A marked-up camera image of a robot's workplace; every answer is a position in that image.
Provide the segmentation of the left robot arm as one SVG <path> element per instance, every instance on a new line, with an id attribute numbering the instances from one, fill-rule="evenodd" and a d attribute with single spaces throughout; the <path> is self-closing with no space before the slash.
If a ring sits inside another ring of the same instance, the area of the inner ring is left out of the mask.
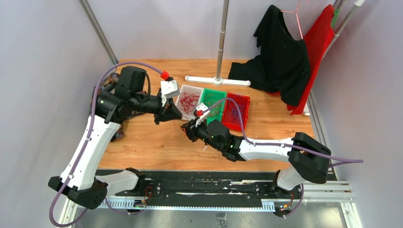
<path id="1" fill-rule="evenodd" d="M 157 95 L 151 95 L 147 72 L 135 66 L 126 66 L 102 82 L 105 89 L 93 100 L 95 108 L 73 158 L 60 176 L 50 178 L 49 187 L 86 209 L 96 209 L 107 197 L 125 190 L 141 196 L 146 184 L 140 171 L 127 168 L 97 176 L 96 170 L 124 121 L 139 114 L 152 114 L 156 124 L 182 118 L 173 101 L 180 93 L 178 82 L 166 72 L 161 78 Z"/>

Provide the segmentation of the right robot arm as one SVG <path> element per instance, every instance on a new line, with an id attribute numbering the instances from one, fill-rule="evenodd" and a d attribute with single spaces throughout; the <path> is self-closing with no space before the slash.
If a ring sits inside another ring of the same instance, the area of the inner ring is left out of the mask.
<path id="1" fill-rule="evenodd" d="M 331 151 L 309 135 L 297 132 L 282 140 L 257 140 L 236 136 L 219 121 L 197 124 L 191 120 L 181 130 L 192 142 L 202 140 L 205 145 L 221 152 L 227 160 L 273 160 L 288 162 L 290 166 L 276 172 L 272 193 L 284 198 L 295 186 L 306 181 L 324 184 L 330 164 Z"/>

